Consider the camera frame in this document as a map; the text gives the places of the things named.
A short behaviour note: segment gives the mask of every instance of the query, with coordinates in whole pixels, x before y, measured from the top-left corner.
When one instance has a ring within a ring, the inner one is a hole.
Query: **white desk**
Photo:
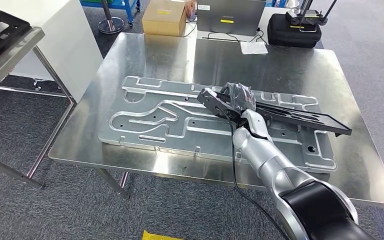
[[[289,9],[288,8],[281,8],[281,7],[265,7],[264,11],[262,12],[261,19],[259,21],[258,27],[264,32],[264,36],[262,37],[266,42],[267,40],[267,25],[269,24],[269,20],[272,17],[273,14],[285,14]],[[186,23],[186,27],[184,28],[184,36],[187,35],[194,29],[196,25],[196,21]],[[197,38],[202,39],[206,38],[210,32],[209,31],[198,31],[198,29],[195,27],[193,32],[191,32],[187,37],[188,38]],[[235,36],[239,41],[250,41],[254,38],[254,36],[244,36],[244,35],[236,35],[231,34],[232,36]],[[210,35],[211,38],[217,38],[217,39],[226,39],[226,40],[235,40],[234,38],[226,35],[225,33],[212,33]]]
[[[79,0],[0,0],[0,10],[42,28],[45,37],[37,47],[80,101],[103,58]],[[53,80],[32,52],[11,74]]]

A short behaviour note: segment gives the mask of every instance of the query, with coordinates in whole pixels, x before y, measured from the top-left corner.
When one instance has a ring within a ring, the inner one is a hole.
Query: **stainless steel table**
[[[34,188],[42,188],[42,184],[33,179],[33,175],[41,164],[43,158],[48,152],[51,144],[53,143],[57,133],[63,126],[66,118],[71,112],[72,108],[76,105],[76,101],[73,99],[73,96],[68,91],[66,86],[61,81],[58,74],[52,68],[51,64],[45,58],[41,50],[36,46],[38,42],[45,36],[45,33],[40,27],[32,27],[28,32],[16,40],[11,46],[4,50],[0,54],[0,82],[14,69],[14,67],[26,56],[29,51],[33,51],[52,78],[55,80],[56,84],[60,87],[63,93],[56,92],[46,92],[46,91],[33,91],[29,89],[0,86],[0,90],[27,93],[27,94],[37,94],[37,95],[46,95],[53,97],[63,97],[67,98],[69,101],[68,107],[65,109],[61,119],[56,124],[54,130],[37,156],[36,160],[33,163],[33,166],[30,168],[28,173],[24,175],[23,173],[3,164],[0,162],[0,171],[4,172],[8,176],[20,180],[23,183],[26,183]]]
[[[125,76],[219,86],[241,82],[255,90],[314,96],[323,112],[351,127],[351,136],[329,136],[337,171],[315,176],[355,203],[384,207],[384,164],[335,53],[267,48],[267,55],[242,55],[236,42],[121,33],[49,156],[98,169],[119,192],[104,169],[233,185],[229,162],[104,144],[98,133]],[[263,188],[249,165],[238,163],[236,171],[242,187]]]

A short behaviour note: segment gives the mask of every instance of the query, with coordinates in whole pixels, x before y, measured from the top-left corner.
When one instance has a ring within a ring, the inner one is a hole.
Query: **cardboard box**
[[[185,24],[184,1],[151,0],[142,17],[145,34],[180,37]]]

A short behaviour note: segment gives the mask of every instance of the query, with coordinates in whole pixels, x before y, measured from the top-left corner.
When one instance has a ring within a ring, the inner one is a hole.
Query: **laptop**
[[[266,0],[197,0],[198,30],[255,36]]]

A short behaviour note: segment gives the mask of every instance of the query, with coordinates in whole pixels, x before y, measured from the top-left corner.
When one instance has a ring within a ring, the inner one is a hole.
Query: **gray table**
[[[329,136],[337,171],[315,176],[355,203],[384,207],[384,164],[335,53],[272,46],[268,51],[242,55],[236,42],[121,33],[49,156],[98,169],[114,189],[117,182],[104,169],[233,185],[229,162],[104,144],[98,133],[125,76],[218,86],[241,82],[255,90],[314,96],[323,112],[351,127],[351,136]],[[238,163],[236,171],[242,187],[263,188],[249,165]]]

